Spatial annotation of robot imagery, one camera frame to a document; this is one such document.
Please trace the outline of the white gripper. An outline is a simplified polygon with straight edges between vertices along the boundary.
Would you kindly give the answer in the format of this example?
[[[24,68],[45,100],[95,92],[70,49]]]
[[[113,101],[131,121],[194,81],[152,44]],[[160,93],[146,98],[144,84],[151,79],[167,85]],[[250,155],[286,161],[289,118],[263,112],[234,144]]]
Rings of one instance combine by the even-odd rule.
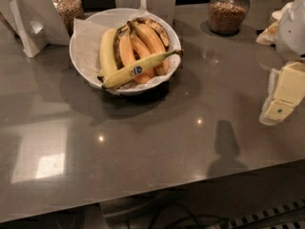
[[[283,122],[305,97],[305,0],[294,0],[272,14],[272,23],[256,42],[275,45],[276,51],[289,61],[269,75],[268,97],[259,121],[267,126]]]

